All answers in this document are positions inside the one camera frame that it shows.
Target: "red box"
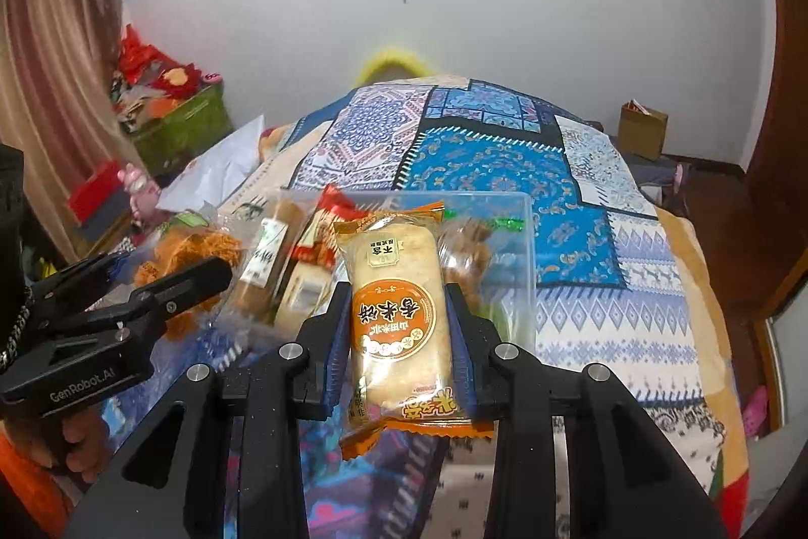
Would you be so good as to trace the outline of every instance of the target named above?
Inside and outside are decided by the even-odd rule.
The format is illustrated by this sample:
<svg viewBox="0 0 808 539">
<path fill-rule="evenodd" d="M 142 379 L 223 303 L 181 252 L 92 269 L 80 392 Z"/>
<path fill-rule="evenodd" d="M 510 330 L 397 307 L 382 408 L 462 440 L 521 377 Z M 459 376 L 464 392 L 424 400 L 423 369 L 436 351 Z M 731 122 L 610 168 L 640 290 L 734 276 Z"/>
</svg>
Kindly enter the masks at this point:
<svg viewBox="0 0 808 539">
<path fill-rule="evenodd" d="M 119 170 L 118 161 L 107 161 L 96 169 L 87 183 L 70 196 L 67 205 L 76 216 L 78 224 L 84 224 L 113 192 L 124 185 L 118 181 Z"/>
</svg>

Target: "green storage box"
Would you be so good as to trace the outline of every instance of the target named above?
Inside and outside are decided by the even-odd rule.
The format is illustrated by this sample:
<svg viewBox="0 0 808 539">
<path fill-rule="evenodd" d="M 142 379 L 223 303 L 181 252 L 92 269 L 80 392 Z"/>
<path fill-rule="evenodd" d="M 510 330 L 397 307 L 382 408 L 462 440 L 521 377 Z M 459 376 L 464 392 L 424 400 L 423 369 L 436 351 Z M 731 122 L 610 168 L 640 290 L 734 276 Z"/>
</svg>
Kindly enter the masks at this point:
<svg viewBox="0 0 808 539">
<path fill-rule="evenodd" d="M 149 174 L 178 172 L 233 132 L 223 91 L 222 83 L 210 85 L 163 119 L 132 134 Z"/>
</svg>

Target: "orange sleeve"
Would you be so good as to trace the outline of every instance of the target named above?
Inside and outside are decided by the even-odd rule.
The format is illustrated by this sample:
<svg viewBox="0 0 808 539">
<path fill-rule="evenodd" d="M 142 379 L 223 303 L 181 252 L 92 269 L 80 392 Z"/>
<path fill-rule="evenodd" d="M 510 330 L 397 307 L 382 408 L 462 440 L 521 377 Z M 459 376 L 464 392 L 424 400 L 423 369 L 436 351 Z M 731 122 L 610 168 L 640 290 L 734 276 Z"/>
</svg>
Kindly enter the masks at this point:
<svg viewBox="0 0 808 539">
<path fill-rule="evenodd" d="M 1 428 L 0 471 L 39 527 L 54 539 L 62 536 L 73 508 L 70 500 L 46 471 L 17 453 Z"/>
</svg>

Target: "silver screw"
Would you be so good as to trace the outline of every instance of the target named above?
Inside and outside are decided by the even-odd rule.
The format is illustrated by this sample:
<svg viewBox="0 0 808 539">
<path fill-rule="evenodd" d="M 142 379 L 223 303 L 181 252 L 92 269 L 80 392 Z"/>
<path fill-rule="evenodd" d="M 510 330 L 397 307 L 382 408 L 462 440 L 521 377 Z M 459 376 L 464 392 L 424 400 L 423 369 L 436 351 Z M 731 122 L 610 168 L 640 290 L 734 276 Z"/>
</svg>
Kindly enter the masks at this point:
<svg viewBox="0 0 808 539">
<path fill-rule="evenodd" d="M 194 364 L 185 371 L 185 376 L 191 381 L 202 381 L 210 375 L 210 368 L 205 364 Z"/>
<path fill-rule="evenodd" d="M 612 371 L 603 364 L 591 364 L 591 366 L 587 368 L 587 375 L 595 381 L 606 381 L 612 376 Z"/>
<path fill-rule="evenodd" d="M 292 359 L 297 359 L 300 355 L 303 354 L 303 348 L 298 344 L 281 345 L 280 349 L 278 349 L 278 354 L 283 359 L 291 361 Z"/>
<path fill-rule="evenodd" d="M 494 348 L 494 354 L 505 361 L 510 361 L 519 356 L 519 348 L 514 344 L 499 344 Z"/>
</svg>

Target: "orange circular label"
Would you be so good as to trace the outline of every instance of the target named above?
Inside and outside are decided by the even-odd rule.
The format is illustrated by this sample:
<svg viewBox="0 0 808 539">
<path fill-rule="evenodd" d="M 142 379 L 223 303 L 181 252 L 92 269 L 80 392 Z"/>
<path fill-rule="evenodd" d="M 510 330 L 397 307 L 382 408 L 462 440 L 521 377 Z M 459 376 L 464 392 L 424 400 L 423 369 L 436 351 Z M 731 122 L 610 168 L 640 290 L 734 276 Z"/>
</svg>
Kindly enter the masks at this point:
<svg viewBox="0 0 808 539">
<path fill-rule="evenodd" d="M 353 349 L 372 359 L 413 356 L 435 329 L 435 304 L 421 286 L 379 279 L 353 297 Z"/>
</svg>

